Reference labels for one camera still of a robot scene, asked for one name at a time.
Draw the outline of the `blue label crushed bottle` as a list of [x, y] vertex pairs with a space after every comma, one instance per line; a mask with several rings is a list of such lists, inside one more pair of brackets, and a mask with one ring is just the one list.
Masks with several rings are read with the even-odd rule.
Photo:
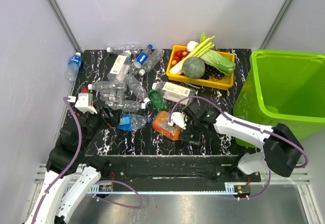
[[118, 129], [128, 132], [136, 132], [147, 124], [152, 123], [152, 118], [137, 114], [127, 114], [120, 119]]

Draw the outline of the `tea label clear bottle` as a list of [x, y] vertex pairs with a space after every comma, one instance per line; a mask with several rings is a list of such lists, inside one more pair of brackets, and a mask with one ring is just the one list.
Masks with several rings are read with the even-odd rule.
[[178, 102], [183, 98], [196, 95], [196, 90], [171, 82], [155, 82], [152, 85], [152, 89], [155, 90], [163, 99], [172, 102]]

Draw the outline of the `orange label bottle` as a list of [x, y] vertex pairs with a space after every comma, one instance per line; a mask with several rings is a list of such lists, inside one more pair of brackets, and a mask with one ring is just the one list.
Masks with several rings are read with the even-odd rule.
[[167, 111], [160, 111], [152, 122], [152, 127], [161, 135], [173, 140], [179, 140], [181, 128], [177, 125], [168, 125], [170, 113]]

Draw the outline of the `green plastic bottle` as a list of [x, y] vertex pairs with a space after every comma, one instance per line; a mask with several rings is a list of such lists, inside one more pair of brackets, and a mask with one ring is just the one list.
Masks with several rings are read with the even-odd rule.
[[149, 91], [149, 98], [155, 112], [167, 111], [168, 107], [163, 98], [153, 89]]

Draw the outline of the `red label bottle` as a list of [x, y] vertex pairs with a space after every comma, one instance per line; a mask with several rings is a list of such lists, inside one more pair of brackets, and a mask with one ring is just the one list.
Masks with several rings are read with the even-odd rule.
[[88, 90], [88, 88], [82, 88], [81, 92], [82, 92], [82, 93], [88, 93], [89, 90]]

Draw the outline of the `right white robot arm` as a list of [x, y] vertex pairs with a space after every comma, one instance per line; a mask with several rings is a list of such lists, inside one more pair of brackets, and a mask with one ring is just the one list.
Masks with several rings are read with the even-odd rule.
[[272, 171], [289, 177], [295, 169], [304, 149], [288, 126], [256, 124], [236, 118], [213, 107], [206, 110], [196, 101], [189, 103], [182, 112], [173, 112], [171, 121], [181, 127], [182, 140], [194, 142], [208, 133], [228, 135], [245, 141], [260, 149], [253, 154], [239, 156], [231, 168], [231, 175], [243, 181], [248, 175], [260, 171]]

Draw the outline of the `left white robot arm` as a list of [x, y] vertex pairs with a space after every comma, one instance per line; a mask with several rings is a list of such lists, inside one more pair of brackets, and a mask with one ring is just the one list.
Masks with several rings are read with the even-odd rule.
[[78, 204], [97, 181], [111, 177], [110, 161], [86, 149], [96, 134], [117, 127], [120, 117], [107, 107], [96, 114], [75, 111], [78, 123], [65, 123], [46, 163], [41, 192], [26, 223], [68, 223]]

